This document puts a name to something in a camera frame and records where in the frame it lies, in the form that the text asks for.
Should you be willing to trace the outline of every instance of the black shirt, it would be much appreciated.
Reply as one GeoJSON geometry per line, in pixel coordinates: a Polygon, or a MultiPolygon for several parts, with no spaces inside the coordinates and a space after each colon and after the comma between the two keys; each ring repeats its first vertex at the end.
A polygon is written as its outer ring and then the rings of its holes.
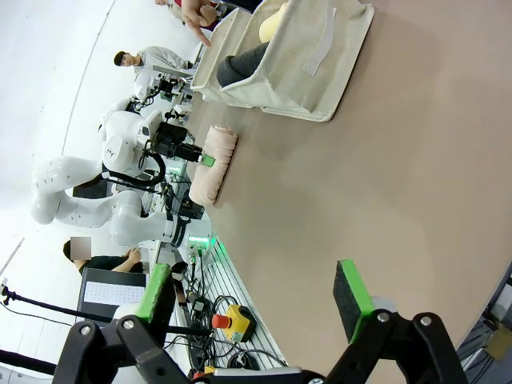
{"type": "MultiPolygon", "coordinates": [[[[121,256],[94,256],[87,261],[83,266],[78,269],[80,274],[83,274],[85,268],[92,268],[95,270],[112,270],[116,266],[123,264],[128,258],[122,258],[121,256]]],[[[131,267],[130,272],[137,274],[142,273],[142,263],[138,262],[131,267]]]]}

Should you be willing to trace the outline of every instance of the beige cloth bin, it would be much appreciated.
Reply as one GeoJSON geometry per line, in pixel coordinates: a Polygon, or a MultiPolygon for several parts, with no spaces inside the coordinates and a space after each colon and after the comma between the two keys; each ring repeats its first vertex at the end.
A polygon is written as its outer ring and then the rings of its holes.
{"type": "Polygon", "coordinates": [[[249,24],[250,16],[250,13],[236,9],[215,27],[210,38],[211,47],[206,49],[192,80],[190,86],[192,90],[201,92],[210,100],[226,102],[236,106],[246,106],[220,91],[221,86],[217,81],[217,68],[226,56],[234,54],[244,30],[249,24]]]}
{"type": "MultiPolygon", "coordinates": [[[[239,37],[229,30],[223,44],[231,47],[238,42],[232,53],[235,55],[261,44],[260,25],[284,2],[265,0],[250,18],[243,35],[239,37]]],[[[288,0],[279,27],[254,74],[215,89],[214,99],[231,106],[260,107],[271,114],[318,122],[330,120],[373,16],[374,8],[357,0],[288,0]]],[[[211,76],[215,76],[220,61],[230,54],[227,51],[218,53],[211,76]]]]}

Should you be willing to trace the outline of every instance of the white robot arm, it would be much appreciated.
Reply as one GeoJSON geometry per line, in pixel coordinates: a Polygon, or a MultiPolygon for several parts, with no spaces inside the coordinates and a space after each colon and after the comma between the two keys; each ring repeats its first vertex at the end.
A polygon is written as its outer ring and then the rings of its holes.
{"type": "Polygon", "coordinates": [[[102,116],[102,123],[99,126],[98,134],[100,139],[104,142],[106,140],[106,121],[109,119],[109,117],[114,113],[118,112],[120,110],[126,110],[128,105],[131,102],[131,96],[124,98],[122,100],[119,100],[116,102],[107,112],[104,113],[102,116]]]}
{"type": "Polygon", "coordinates": [[[96,179],[102,162],[65,156],[41,164],[34,172],[31,213],[40,224],[57,219],[72,226],[95,228],[110,224],[110,238],[118,246],[135,246],[145,240],[161,240],[178,248],[185,261],[190,236],[209,238],[210,223],[203,220],[152,213],[141,218],[139,196],[126,190],[100,199],[76,198],[65,190],[96,179]]]}
{"type": "Polygon", "coordinates": [[[145,160],[139,167],[139,159],[161,122],[163,117],[159,110],[154,110],[146,119],[124,110],[109,114],[102,123],[104,133],[100,133],[105,142],[102,159],[106,168],[131,177],[148,169],[160,170],[153,159],[145,160]]]}

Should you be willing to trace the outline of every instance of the black bracket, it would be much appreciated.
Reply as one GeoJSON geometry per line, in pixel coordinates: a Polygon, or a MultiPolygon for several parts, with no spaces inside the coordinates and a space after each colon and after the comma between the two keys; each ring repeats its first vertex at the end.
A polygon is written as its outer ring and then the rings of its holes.
{"type": "Polygon", "coordinates": [[[381,358],[395,360],[408,384],[467,384],[439,316],[423,313],[405,320],[387,310],[372,312],[324,384],[366,383],[381,358]]]}

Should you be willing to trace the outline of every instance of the white wall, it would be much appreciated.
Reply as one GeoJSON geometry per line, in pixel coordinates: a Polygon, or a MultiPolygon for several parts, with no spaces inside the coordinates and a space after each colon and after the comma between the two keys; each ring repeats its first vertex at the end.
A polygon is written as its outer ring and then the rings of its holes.
{"type": "MultiPolygon", "coordinates": [[[[197,42],[152,0],[2,0],[0,242],[14,234],[26,238],[0,277],[8,277],[10,288],[76,308],[80,275],[62,256],[64,241],[92,235],[94,254],[122,252],[110,243],[108,226],[85,230],[57,223],[37,225],[28,215],[32,169],[62,152],[98,158],[97,129],[103,111],[133,89],[133,71],[116,67],[115,53],[156,45],[186,56],[197,42]]],[[[72,321],[19,302],[10,307],[72,321]]],[[[0,348],[51,362],[58,360],[68,329],[3,308],[0,327],[0,348]]]]}

